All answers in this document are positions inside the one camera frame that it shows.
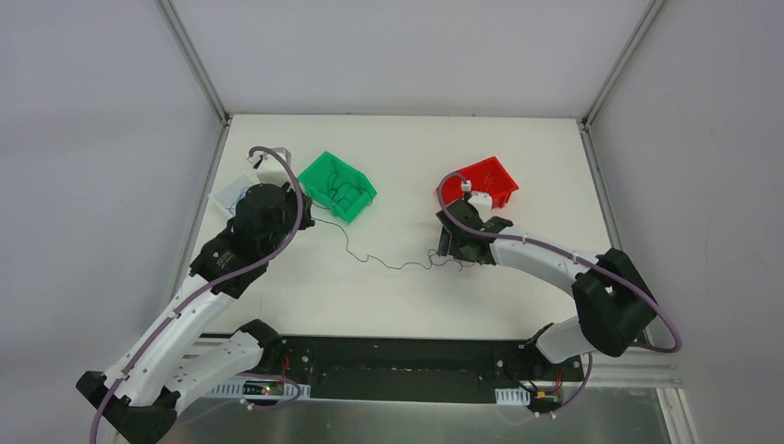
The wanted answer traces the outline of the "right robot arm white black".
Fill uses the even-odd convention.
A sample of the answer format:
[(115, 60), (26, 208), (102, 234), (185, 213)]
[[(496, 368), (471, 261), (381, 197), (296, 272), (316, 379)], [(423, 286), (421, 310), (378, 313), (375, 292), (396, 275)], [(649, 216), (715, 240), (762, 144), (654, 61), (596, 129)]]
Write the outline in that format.
[(575, 316), (542, 327), (523, 345), (526, 370), (536, 378), (551, 377), (579, 354), (619, 357), (655, 318), (654, 298), (621, 250), (569, 251), (506, 218), (482, 220), (464, 199), (436, 216), (442, 225), (438, 254), (522, 271), (563, 290), (574, 301)]

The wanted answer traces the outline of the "clear plastic bin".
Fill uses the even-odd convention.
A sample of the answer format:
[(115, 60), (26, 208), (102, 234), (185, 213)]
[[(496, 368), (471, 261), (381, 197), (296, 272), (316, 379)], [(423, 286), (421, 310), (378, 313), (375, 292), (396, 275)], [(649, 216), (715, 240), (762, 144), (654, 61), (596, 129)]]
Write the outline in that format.
[(233, 179), (213, 190), (208, 196), (208, 202), (223, 217), (231, 218), (236, 214), (237, 204), (248, 189), (257, 184), (259, 184), (259, 180), (255, 175), (248, 172), (239, 173)]

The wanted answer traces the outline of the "red plastic bin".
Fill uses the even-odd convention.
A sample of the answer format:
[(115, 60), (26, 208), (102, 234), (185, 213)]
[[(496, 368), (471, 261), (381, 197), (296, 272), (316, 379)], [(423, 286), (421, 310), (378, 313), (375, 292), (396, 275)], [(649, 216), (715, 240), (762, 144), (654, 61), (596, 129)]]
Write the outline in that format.
[[(470, 180), (475, 191), (489, 193), (493, 198), (493, 209), (503, 208), (511, 195), (520, 188), (496, 156), (460, 168), (456, 173)], [(446, 180), (440, 192), (446, 204), (451, 204), (462, 196), (460, 184), (459, 177), (450, 177)]]

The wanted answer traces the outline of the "green plastic bin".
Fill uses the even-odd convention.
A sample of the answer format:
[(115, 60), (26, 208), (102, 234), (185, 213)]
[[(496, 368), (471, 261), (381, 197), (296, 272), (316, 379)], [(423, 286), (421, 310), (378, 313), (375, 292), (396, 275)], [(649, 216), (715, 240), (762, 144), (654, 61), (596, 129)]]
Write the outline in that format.
[(377, 196), (365, 174), (328, 151), (307, 166), (298, 180), (315, 203), (346, 223), (353, 222)]

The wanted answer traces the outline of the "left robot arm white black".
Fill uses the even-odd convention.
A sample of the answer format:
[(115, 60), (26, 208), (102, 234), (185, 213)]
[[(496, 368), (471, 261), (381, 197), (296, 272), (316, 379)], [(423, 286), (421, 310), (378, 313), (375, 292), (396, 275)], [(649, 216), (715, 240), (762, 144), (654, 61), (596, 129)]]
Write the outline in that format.
[(175, 297), (140, 339), (105, 371), (88, 371), (78, 380), (78, 391), (96, 409), (91, 443), (103, 420), (130, 443), (156, 443), (215, 385), (252, 368), (271, 374), (281, 365), (281, 337), (260, 320), (190, 363), (182, 358), (296, 233), (313, 226), (311, 204), (296, 180), (246, 190), (234, 216), (202, 246)]

